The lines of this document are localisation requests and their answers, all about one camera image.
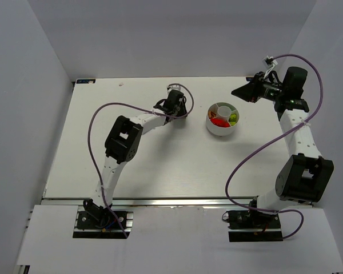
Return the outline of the orange lego brick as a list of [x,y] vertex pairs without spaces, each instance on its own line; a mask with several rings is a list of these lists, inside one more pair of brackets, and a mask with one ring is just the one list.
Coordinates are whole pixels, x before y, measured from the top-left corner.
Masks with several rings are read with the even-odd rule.
[[214,112],[210,111],[210,112],[208,112],[208,117],[209,117],[209,119],[213,119],[216,117],[216,114]]

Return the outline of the yellow lego piece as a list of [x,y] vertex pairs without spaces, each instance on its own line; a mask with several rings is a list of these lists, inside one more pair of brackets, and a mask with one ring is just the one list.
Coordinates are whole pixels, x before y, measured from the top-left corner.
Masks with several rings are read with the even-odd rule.
[[229,118],[229,124],[231,126],[234,126],[237,123],[237,115],[236,114],[231,114]]

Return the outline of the red lego brick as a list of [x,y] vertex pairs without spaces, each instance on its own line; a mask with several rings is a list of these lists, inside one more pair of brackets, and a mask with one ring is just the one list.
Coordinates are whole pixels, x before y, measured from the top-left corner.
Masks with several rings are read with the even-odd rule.
[[223,120],[221,118],[215,117],[213,119],[210,120],[215,126],[218,127],[223,127],[223,128],[228,128],[230,127],[230,124],[228,121]]

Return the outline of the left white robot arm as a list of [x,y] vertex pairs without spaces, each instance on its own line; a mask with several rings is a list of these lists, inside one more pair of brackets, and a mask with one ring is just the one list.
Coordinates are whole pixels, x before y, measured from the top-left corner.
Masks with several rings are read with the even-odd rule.
[[181,84],[170,84],[167,86],[167,98],[159,100],[152,110],[142,109],[143,114],[139,116],[127,118],[121,115],[115,120],[105,140],[102,170],[91,149],[91,129],[97,114],[114,103],[104,104],[93,114],[87,132],[87,146],[99,180],[94,195],[84,200],[83,206],[95,227],[103,229],[109,227],[111,221],[119,221],[111,210],[115,187],[122,170],[135,157],[142,135],[173,120],[185,118],[190,113],[182,89],[188,90]]

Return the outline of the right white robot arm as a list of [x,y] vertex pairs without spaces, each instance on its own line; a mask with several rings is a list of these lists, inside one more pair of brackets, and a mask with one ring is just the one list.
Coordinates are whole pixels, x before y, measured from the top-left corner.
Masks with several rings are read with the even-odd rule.
[[301,97],[308,72],[289,67],[283,81],[276,76],[275,71],[268,75],[258,72],[249,83],[232,91],[232,95],[246,102],[267,99],[274,103],[288,148],[289,159],[277,175],[274,188],[249,204],[251,209],[266,215],[296,204],[319,202],[334,171],[333,162],[325,159],[316,146],[309,107]]

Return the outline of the white divided round container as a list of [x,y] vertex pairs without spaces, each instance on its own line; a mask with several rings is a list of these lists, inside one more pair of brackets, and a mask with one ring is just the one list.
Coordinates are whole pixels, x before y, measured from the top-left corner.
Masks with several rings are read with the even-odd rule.
[[205,126],[215,136],[228,136],[237,128],[239,119],[240,114],[233,105],[218,102],[208,108]]

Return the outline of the blue label left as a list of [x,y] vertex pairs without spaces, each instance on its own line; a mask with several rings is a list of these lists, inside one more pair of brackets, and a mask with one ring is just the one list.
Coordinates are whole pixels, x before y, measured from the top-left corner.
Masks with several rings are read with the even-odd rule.
[[76,84],[93,84],[95,83],[96,79],[77,79]]

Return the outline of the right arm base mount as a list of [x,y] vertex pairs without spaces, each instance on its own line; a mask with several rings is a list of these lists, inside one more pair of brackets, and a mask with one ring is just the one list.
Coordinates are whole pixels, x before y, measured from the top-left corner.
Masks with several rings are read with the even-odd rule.
[[277,215],[251,210],[231,210],[222,215],[228,224],[231,243],[257,243],[283,241],[280,219]]

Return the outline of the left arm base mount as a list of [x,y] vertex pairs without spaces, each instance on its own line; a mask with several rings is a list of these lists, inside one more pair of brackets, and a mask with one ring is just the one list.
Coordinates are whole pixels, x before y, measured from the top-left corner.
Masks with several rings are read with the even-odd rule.
[[[115,211],[125,233],[129,236],[133,225],[133,212]],[[86,211],[79,211],[75,220],[74,239],[126,239],[115,217],[110,214],[100,223]]]

